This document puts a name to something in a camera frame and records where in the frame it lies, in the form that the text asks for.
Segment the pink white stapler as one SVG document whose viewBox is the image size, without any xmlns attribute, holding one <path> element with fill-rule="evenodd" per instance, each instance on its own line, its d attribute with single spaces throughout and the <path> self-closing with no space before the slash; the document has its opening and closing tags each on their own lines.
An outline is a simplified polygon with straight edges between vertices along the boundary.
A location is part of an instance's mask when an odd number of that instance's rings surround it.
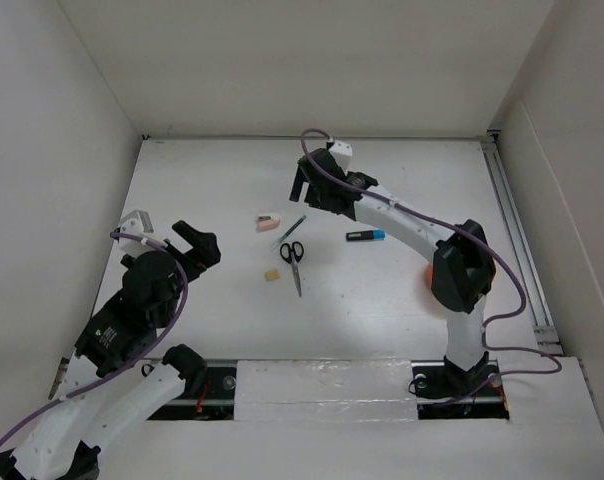
<svg viewBox="0 0 604 480">
<path fill-rule="evenodd" d="M 277 229 L 280 226 L 281 217 L 278 213 L 262 213 L 256 218 L 256 231 L 266 232 Z"/>
</svg>

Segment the green pen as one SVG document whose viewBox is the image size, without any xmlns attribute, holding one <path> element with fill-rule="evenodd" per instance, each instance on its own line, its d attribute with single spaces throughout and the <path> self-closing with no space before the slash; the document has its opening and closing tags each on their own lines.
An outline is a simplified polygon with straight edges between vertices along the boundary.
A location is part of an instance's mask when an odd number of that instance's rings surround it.
<svg viewBox="0 0 604 480">
<path fill-rule="evenodd" d="M 274 251 L 278 248 L 282 243 L 284 243 L 299 227 L 300 225 L 307 219 L 307 215 L 302 215 L 290 228 L 286 230 L 281 236 L 279 236 L 270 246 L 270 250 Z"/>
</svg>

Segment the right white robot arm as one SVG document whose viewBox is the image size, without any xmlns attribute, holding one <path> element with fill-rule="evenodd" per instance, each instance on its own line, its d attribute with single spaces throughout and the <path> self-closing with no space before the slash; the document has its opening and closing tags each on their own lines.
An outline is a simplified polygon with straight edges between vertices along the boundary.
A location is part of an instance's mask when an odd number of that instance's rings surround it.
<svg viewBox="0 0 604 480">
<path fill-rule="evenodd" d="M 467 220 L 446 235 L 433 220 L 409 215 L 408 206 L 376 179 L 344 171 L 327 148 L 298 160 L 290 200 L 380 229 L 420 254 L 430 268 L 428 288 L 446 310 L 443 395 L 461 396 L 487 378 L 482 330 L 496 268 L 481 248 L 486 242 L 481 225 Z"/>
</svg>

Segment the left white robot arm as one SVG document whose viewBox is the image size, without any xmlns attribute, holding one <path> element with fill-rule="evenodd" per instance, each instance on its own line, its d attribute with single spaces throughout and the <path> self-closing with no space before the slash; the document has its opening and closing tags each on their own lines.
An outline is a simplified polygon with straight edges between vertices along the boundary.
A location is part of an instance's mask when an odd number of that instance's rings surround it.
<svg viewBox="0 0 604 480">
<path fill-rule="evenodd" d="M 124 398 L 103 408 L 111 382 L 168 335 L 186 306 L 190 283 L 221 260 L 214 233 L 184 221 L 172 229 L 188 251 L 158 239 L 141 222 L 126 220 L 111 232 L 124 253 L 121 287 L 79 335 L 55 398 L 0 439 L 0 478 L 95 479 L 99 459 L 115 439 L 166 402 L 205 387 L 206 360 L 180 344 Z"/>
</svg>

